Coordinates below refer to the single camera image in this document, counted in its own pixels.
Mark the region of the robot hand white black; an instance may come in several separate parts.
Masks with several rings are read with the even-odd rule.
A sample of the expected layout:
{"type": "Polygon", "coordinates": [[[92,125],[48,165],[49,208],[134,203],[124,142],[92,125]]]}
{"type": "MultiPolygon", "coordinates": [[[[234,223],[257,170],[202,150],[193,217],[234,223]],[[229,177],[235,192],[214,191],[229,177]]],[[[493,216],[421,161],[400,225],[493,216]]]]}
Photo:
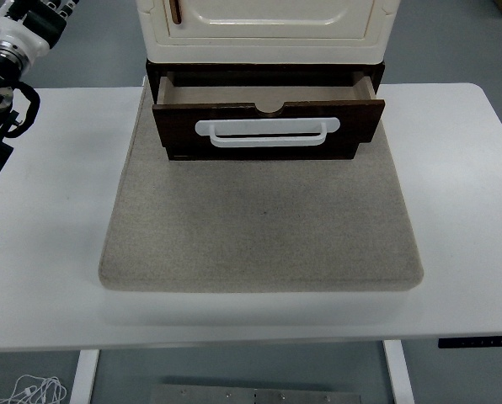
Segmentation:
{"type": "Polygon", "coordinates": [[[0,7],[0,45],[32,62],[60,40],[79,1],[5,1],[0,7]]]}

